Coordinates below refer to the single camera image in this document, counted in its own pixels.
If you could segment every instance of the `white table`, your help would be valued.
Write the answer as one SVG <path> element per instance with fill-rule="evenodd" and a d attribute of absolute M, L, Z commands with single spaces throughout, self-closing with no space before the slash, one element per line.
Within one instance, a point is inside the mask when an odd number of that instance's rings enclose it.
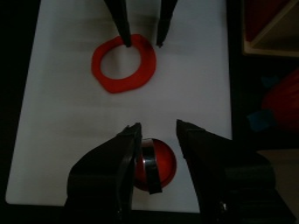
<path fill-rule="evenodd" d="M 155 44 L 160 1 L 127 1 L 131 32 Z M 158 67 L 136 90 L 110 94 L 92 76 L 96 47 L 118 35 L 104 1 L 42 0 L 7 202 L 63 206 L 67 178 L 80 157 L 127 126 L 174 150 L 178 172 L 163 193 L 135 189 L 134 209 L 199 212 L 175 135 L 177 119 L 231 138 L 225 0 L 179 1 Z M 120 46 L 103 60 L 114 78 L 130 75 L 138 50 Z"/>

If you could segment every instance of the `red sphere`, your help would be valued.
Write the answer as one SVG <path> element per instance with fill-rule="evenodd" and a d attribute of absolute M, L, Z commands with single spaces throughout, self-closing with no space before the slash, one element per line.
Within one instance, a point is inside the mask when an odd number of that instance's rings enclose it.
<path fill-rule="evenodd" d="M 158 139 L 152 140 L 160 183 L 162 187 L 166 187 L 174 179 L 177 172 L 177 159 L 171 147 L 163 141 Z M 143 155 L 140 155 L 136 162 L 135 187 L 143 191 L 148 191 Z"/>

